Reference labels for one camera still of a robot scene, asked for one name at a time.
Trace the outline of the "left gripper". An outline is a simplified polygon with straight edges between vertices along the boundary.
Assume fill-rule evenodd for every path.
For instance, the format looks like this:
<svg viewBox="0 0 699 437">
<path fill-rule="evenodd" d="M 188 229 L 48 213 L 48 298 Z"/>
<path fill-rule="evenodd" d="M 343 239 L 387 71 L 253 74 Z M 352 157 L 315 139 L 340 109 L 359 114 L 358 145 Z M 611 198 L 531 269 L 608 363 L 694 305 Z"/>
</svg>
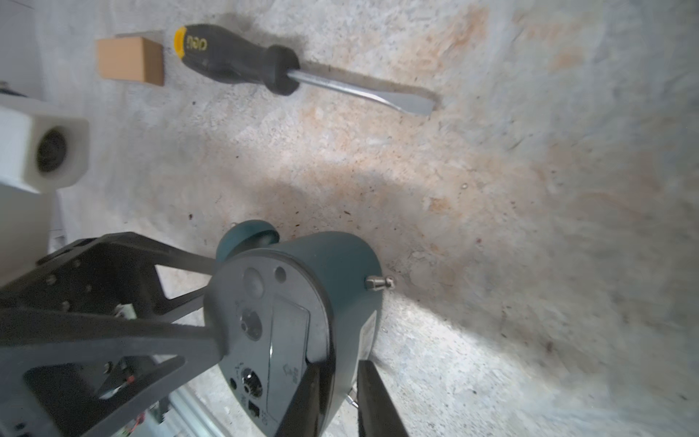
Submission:
<svg viewBox="0 0 699 437">
<path fill-rule="evenodd" d="M 123 357 L 165 355 L 102 399 L 72 370 Z M 213 329 L 93 314 L 1 311 L 1 433 L 111 436 L 149 407 L 218 364 Z"/>
</svg>

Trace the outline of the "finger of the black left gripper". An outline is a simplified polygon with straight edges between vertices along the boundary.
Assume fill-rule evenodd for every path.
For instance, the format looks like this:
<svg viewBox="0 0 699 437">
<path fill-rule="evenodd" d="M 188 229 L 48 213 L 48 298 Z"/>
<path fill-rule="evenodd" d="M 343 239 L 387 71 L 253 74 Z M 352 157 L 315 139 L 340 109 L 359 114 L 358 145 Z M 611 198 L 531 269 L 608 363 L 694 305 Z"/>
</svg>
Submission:
<svg viewBox="0 0 699 437">
<path fill-rule="evenodd" d="M 1 288 L 1 308 L 108 315 L 130 304 L 138 318 L 174 322 L 198 310 L 203 289 L 165 295 L 157 267 L 211 275 L 216 262 L 134 232 L 77 240 Z"/>
</svg>

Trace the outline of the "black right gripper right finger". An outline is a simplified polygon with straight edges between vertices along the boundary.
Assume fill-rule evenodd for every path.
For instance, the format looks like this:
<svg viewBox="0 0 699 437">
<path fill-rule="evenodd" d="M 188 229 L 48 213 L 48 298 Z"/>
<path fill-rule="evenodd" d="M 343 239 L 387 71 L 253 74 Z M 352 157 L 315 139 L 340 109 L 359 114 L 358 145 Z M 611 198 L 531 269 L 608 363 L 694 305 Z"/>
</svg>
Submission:
<svg viewBox="0 0 699 437">
<path fill-rule="evenodd" d="M 360 437 L 408 437 L 375 364 L 359 361 L 358 429 Z"/>
</svg>

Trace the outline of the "teal alarm clock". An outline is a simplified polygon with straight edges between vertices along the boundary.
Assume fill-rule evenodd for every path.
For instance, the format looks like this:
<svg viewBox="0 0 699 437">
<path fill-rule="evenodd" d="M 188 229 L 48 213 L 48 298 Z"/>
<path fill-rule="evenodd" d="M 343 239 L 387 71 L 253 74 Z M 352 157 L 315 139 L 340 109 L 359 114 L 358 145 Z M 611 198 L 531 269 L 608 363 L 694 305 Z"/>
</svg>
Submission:
<svg viewBox="0 0 699 437">
<path fill-rule="evenodd" d="M 220 339 L 220 371 L 262 433 L 275 435 L 309 368 L 319 374 L 323 432 L 369 357 L 382 311 L 382 266 L 363 239 L 325 231 L 281 241 L 263 220 L 228 231 L 204 298 Z"/>
</svg>

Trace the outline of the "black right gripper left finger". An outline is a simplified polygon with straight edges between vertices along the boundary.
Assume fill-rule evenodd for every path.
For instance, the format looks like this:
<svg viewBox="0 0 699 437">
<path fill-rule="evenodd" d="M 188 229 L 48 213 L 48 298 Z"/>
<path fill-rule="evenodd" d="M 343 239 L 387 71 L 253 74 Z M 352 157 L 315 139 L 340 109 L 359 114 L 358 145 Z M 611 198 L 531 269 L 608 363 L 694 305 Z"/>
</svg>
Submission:
<svg viewBox="0 0 699 437">
<path fill-rule="evenodd" d="M 275 437 L 320 435 L 320 367 L 310 364 L 296 389 Z"/>
</svg>

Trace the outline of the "black yellow screwdriver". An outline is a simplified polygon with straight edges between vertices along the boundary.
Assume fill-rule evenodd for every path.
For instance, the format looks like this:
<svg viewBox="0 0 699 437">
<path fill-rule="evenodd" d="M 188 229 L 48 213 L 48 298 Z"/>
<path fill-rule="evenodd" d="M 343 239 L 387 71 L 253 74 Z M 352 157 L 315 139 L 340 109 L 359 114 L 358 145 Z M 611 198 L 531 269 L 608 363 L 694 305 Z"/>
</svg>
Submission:
<svg viewBox="0 0 699 437">
<path fill-rule="evenodd" d="M 290 96 L 301 84 L 364 98 L 415 116 L 429 116 L 436 107 L 430 98 L 411 93 L 379 91 L 324 78 L 300 68 L 289 47 L 258 46 L 220 25 L 180 27 L 173 38 L 179 60 L 210 80 L 227 85 L 254 84 L 277 96 Z"/>
</svg>

